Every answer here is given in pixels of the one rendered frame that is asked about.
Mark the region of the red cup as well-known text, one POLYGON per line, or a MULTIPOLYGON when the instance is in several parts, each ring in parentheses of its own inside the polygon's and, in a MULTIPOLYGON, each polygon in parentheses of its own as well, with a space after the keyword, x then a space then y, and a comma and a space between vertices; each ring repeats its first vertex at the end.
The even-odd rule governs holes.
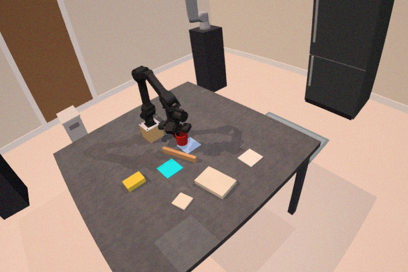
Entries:
POLYGON ((188 134, 180 131, 179 136, 176 136, 176 141, 179 146, 185 146, 188 143, 188 134))

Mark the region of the orange flat bar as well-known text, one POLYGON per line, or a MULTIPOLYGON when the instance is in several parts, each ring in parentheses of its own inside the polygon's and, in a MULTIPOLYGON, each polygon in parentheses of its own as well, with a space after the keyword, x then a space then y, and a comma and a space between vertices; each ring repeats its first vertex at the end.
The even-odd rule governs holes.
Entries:
POLYGON ((185 160, 188 160, 188 161, 193 162, 193 163, 197 162, 197 157, 196 156, 186 154, 184 152, 176 151, 176 150, 173 150, 173 149, 168 148, 168 147, 163 147, 162 149, 163 149, 163 152, 166 153, 166 154, 169 154, 169 155, 181 158, 181 159, 185 159, 185 160))

